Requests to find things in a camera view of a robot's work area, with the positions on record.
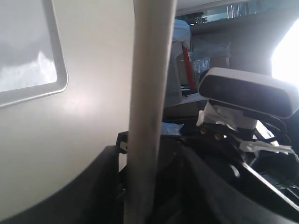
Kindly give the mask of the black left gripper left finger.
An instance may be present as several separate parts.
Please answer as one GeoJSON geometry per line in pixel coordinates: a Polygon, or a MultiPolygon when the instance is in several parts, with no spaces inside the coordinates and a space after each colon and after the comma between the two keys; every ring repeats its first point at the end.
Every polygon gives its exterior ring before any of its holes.
{"type": "Polygon", "coordinates": [[[72,182],[3,224],[111,224],[119,184],[119,149],[107,146],[72,182]]]}

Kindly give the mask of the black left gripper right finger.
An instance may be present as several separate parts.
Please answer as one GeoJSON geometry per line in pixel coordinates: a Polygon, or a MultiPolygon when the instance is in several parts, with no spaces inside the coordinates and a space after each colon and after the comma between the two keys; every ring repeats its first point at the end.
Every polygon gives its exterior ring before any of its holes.
{"type": "Polygon", "coordinates": [[[250,164],[217,146],[163,144],[151,224],[296,224],[299,167],[263,152],[250,164]]]}

